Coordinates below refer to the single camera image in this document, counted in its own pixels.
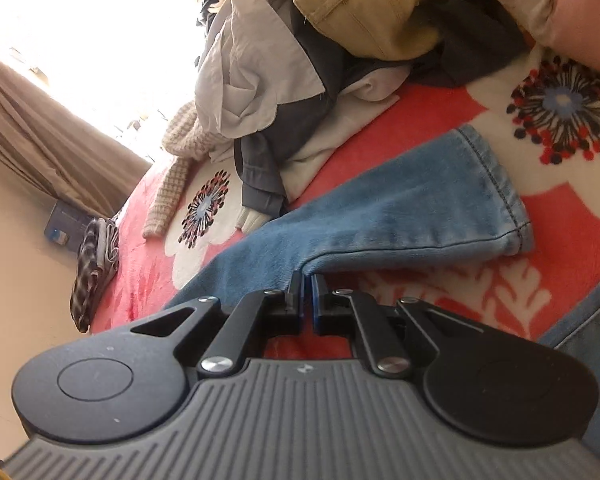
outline beige wall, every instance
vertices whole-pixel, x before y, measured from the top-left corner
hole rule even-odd
[[[25,439],[11,405],[16,371],[78,337],[68,307],[75,256],[43,237],[52,206],[0,164],[0,458]]]

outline bed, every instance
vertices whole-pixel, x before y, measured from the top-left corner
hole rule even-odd
[[[398,102],[337,149],[291,207],[469,123],[522,197],[536,248],[445,268],[335,274],[330,284],[360,288],[384,304],[423,298],[537,340],[600,281],[600,74],[537,45],[467,86],[432,88],[407,80],[397,94]],[[165,170],[155,164],[120,215],[120,268],[93,320],[94,333],[161,309],[216,254],[244,237],[235,228],[241,193],[229,158],[198,164],[164,239],[144,240],[142,226]],[[192,215],[203,202],[216,206],[203,218]],[[344,340],[309,329],[267,348],[267,355],[284,358],[348,354]]]

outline white fabric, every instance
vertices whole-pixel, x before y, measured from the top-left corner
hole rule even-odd
[[[408,66],[374,70],[340,93],[311,139],[280,169],[289,203],[302,195],[337,148],[398,100],[393,92],[407,79],[409,71]],[[243,207],[236,227],[248,234],[270,220],[264,213]]]
[[[228,139],[252,134],[273,122],[279,104],[324,92],[307,54],[270,1],[230,0],[216,17],[231,9],[221,30],[209,36],[212,44],[201,57],[196,81],[198,119],[206,132]]]

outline white logo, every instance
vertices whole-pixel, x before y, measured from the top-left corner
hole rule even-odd
[[[312,367],[310,364],[304,363],[302,366],[296,368],[296,370],[298,370],[301,374],[307,374],[314,370],[314,367]]]

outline ribbed gray surface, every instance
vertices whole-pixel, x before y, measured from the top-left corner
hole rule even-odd
[[[442,424],[416,389],[358,361],[253,360],[200,384],[175,420],[106,447],[35,439],[6,465],[14,480],[596,480],[577,441],[506,450]]]

